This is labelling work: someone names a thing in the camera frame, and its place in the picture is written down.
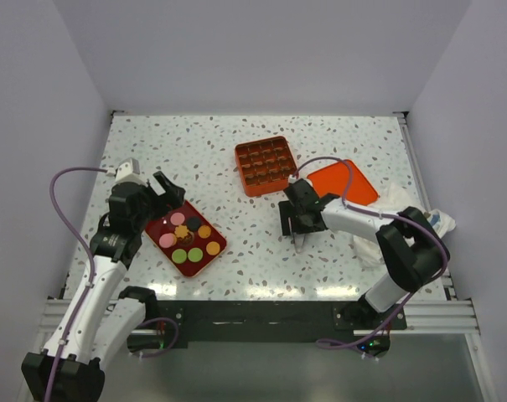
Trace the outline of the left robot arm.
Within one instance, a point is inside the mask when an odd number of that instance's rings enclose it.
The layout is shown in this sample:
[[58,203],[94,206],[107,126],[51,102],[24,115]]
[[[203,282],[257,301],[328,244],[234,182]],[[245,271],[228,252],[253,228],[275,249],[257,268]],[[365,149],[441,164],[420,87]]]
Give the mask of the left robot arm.
[[91,240],[81,243],[88,259],[75,295],[41,351],[27,353],[22,362],[34,400],[97,401],[104,388],[106,364],[134,329],[165,322],[178,335],[179,325],[161,316],[151,289],[129,286],[114,310],[106,311],[142,245],[148,223],[184,204],[183,188],[162,172],[153,176],[162,194],[135,173],[116,176],[107,212]]

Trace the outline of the green cookie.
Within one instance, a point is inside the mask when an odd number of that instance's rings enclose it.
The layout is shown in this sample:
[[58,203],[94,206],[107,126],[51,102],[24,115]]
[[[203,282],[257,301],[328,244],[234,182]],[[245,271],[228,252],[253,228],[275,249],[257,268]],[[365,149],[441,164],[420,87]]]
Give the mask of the green cookie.
[[192,248],[188,251],[188,259],[192,263],[201,262],[204,257],[204,252],[200,248]]
[[188,259],[188,253],[184,249],[176,249],[171,254],[171,259],[174,264],[181,265]]

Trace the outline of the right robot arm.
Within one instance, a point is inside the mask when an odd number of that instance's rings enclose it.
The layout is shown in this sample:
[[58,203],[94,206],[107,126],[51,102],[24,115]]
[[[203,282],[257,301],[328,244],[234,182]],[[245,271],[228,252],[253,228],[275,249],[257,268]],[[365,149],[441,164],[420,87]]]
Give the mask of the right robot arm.
[[282,234],[343,231],[378,245],[387,273],[358,301],[337,313],[347,323],[376,329],[401,299],[416,293],[446,270],[450,254],[417,208],[390,212],[355,204],[332,193],[323,197],[306,179],[284,189],[279,203]]

